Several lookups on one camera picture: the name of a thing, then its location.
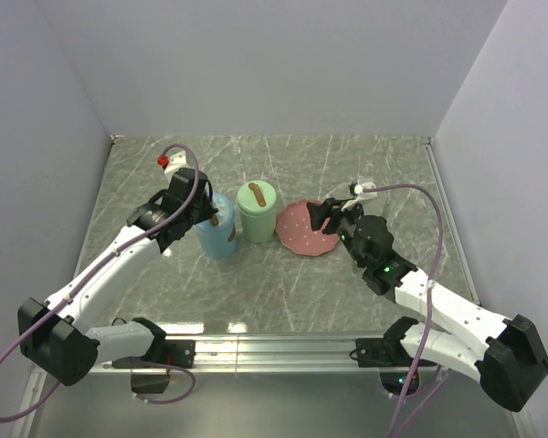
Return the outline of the blue lid with brown handle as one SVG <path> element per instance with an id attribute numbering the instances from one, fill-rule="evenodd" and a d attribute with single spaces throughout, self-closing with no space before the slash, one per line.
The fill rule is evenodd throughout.
<path id="1" fill-rule="evenodd" d="M 194 226 L 195 230 L 203 232 L 225 231 L 234 224 L 235 209 L 233 203 L 222 193 L 214 193 L 212 205 L 217 212 L 208 220 Z"/>

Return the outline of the green lid with brown handle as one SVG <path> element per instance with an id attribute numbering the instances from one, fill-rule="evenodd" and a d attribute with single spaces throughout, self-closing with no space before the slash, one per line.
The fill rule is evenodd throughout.
<path id="1" fill-rule="evenodd" d="M 261 217 L 275 210 L 278 194 L 266 181 L 254 180 L 244 183 L 237 191 L 237 207 L 242 214 Z"/>

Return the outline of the metal tongs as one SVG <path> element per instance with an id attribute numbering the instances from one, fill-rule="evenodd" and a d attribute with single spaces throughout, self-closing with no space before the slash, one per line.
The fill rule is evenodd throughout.
<path id="1" fill-rule="evenodd" d="M 381 212 L 381 216 L 386 220 L 390 220 L 392 218 L 392 202 L 390 200 L 387 200 L 385 202 Z"/>

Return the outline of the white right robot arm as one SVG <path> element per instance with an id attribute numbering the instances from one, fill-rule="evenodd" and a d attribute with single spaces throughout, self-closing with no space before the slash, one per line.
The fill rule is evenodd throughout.
<path id="1" fill-rule="evenodd" d="M 393 248 L 381 216 L 358 203 L 309 202 L 311 229 L 337 235 L 378 296 L 426 317 L 435 326 L 401 318 L 386 333 L 385 356 L 397 365 L 416 353 L 477 381 L 502 408 L 519 412 L 548 375 L 548 354 L 528 318 L 507 318 L 438 283 Z"/>

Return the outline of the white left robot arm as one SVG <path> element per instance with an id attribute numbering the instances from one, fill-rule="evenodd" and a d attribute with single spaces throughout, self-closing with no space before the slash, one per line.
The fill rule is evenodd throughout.
<path id="1" fill-rule="evenodd" d="M 114 241 L 71 283 L 44 302 L 28 299 L 17 312 L 22 354 L 65 386 L 102 362 L 132 358 L 146 367 L 166 361 L 166 333 L 146 318 L 124 328 L 99 327 L 103 310 L 168 246 L 210 219 L 213 190 L 203 172 L 184 167 L 167 188 L 135 209 Z"/>

